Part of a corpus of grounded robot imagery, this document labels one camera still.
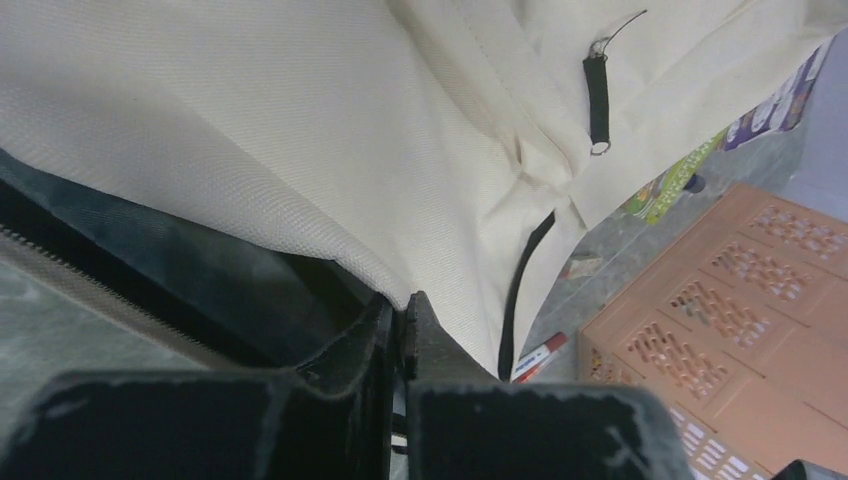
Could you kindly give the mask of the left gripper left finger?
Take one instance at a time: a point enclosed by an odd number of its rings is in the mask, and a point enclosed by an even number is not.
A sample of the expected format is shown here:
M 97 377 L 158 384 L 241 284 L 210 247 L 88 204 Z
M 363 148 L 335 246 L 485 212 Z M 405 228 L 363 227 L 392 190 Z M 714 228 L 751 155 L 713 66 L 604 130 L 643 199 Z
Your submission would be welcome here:
M 375 298 L 296 367 L 70 372 L 33 398 L 5 479 L 384 479 L 395 313 Z

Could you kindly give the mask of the beige canvas backpack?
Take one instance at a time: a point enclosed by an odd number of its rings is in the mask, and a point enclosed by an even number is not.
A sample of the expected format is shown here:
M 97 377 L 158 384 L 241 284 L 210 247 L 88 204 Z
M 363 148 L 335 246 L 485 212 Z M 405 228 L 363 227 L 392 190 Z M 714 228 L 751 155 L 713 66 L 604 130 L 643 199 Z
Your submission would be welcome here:
M 5 1 L 30 167 L 430 298 L 506 374 L 579 240 L 843 1 Z

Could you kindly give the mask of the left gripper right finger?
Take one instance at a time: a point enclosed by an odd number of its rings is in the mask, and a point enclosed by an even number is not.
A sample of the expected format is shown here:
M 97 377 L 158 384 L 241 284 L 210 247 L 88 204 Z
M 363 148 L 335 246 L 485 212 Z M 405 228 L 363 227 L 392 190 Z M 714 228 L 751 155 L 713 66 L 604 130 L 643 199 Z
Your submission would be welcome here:
M 505 383 L 410 297 L 406 421 L 412 479 L 690 479 L 665 405 L 641 387 Z

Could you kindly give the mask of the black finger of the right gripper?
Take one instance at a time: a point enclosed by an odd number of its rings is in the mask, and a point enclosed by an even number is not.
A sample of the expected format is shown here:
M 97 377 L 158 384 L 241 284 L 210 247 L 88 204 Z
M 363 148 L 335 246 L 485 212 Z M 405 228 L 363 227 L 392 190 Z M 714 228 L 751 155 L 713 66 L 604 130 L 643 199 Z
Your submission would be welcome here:
M 792 480 L 847 480 L 847 475 L 809 461 L 795 460 L 788 466 L 788 478 Z

